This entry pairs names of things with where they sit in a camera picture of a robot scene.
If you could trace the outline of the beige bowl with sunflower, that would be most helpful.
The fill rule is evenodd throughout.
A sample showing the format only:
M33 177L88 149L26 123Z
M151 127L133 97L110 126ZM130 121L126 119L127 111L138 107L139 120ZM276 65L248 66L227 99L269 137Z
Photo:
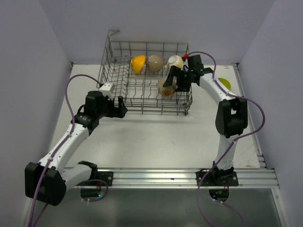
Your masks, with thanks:
M159 94L163 97L172 97L177 89L176 82L173 81L171 86L164 87L164 83L166 82L166 78L162 78L158 81L157 87Z

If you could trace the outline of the grey wire dish rack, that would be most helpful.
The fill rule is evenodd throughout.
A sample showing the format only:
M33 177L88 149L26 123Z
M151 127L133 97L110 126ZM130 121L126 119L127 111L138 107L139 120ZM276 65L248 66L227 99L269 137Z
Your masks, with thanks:
M130 114L188 115L193 102L192 92L176 92L171 97L160 94L158 83L168 75L168 65L158 72L150 72L143 66L134 73L131 60L139 55L158 55L168 61L170 56L188 52L188 43L124 41L115 39L118 29L110 29L101 60L98 80L114 84L113 97L122 96Z

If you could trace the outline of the lime green bowl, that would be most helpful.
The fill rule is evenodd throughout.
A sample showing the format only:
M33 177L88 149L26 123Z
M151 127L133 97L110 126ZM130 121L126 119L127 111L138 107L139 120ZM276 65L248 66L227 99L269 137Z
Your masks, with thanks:
M232 89L232 85L230 83L229 80L225 79L225 78L218 78L218 80L229 90L231 91Z

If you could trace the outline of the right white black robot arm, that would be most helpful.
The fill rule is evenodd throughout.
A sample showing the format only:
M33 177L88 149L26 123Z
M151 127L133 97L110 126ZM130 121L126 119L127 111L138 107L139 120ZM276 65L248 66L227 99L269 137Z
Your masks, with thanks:
M168 76L161 86L164 94L170 94L171 87L177 92L188 92L193 83L205 90L217 104L215 127L220 135L218 152L213 166L207 172L196 173L199 186L237 186L234 171L234 154L237 137L243 134L248 126L247 101L236 96L218 78L216 67L204 67L200 53L194 52L170 56L168 59Z

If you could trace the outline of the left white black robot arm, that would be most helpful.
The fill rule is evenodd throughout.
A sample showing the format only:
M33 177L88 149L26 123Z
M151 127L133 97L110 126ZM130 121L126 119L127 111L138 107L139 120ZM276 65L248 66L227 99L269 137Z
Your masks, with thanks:
M80 161L74 168L65 170L75 151L98 127L103 117L124 118L127 108L122 96L115 106L114 84L106 82L96 91L89 91L83 112L78 111L66 133L56 146L38 163L30 162L25 168L25 194L29 198L50 205L58 205L72 187L85 183L100 185L101 177L96 164Z

